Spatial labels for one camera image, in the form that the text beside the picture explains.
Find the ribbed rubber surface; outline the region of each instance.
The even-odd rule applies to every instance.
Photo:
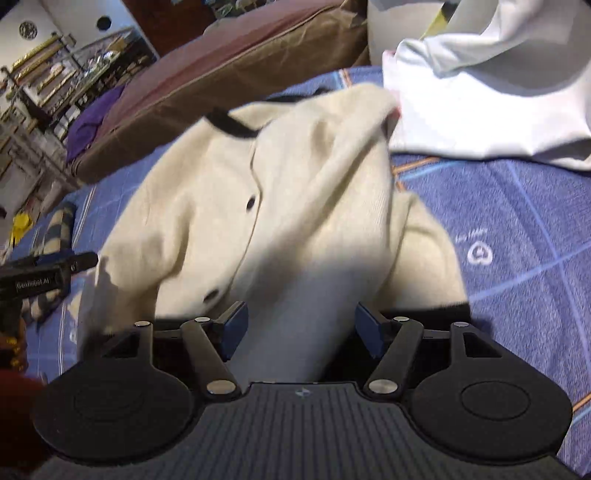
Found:
[[[143,463],[93,468],[54,458],[35,480],[574,480],[552,458],[477,466],[424,442],[400,408],[362,398],[353,385],[255,384],[209,406],[194,430]]]

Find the purple cloth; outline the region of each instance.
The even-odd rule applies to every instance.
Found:
[[[103,119],[123,93],[125,85],[109,90],[97,98],[74,121],[68,132],[66,163],[71,163],[95,139]]]

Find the plaid bedsheet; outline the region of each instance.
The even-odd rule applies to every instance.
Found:
[[[360,67],[286,90],[382,85],[381,69]],[[78,210],[73,248],[98,251],[127,201],[166,147],[97,186],[69,196]],[[447,229],[460,260],[473,315],[483,330],[558,383],[574,419],[560,457],[591,468],[591,179],[525,161],[469,162],[395,155],[400,189],[417,192]],[[26,255],[37,231],[15,255]],[[76,361],[83,279],[37,333],[29,329],[31,375],[55,378]]]

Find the cream cardigan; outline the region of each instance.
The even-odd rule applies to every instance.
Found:
[[[261,129],[256,138],[199,121],[107,239],[81,310],[86,332],[216,317],[243,300],[249,329],[230,370],[242,385],[299,382],[321,373],[359,301],[466,301],[447,234],[415,195],[394,188],[381,130],[394,107],[386,90],[362,84],[233,111]]]

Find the door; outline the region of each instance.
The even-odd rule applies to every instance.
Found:
[[[160,56],[197,38],[215,21],[202,0],[123,0]]]

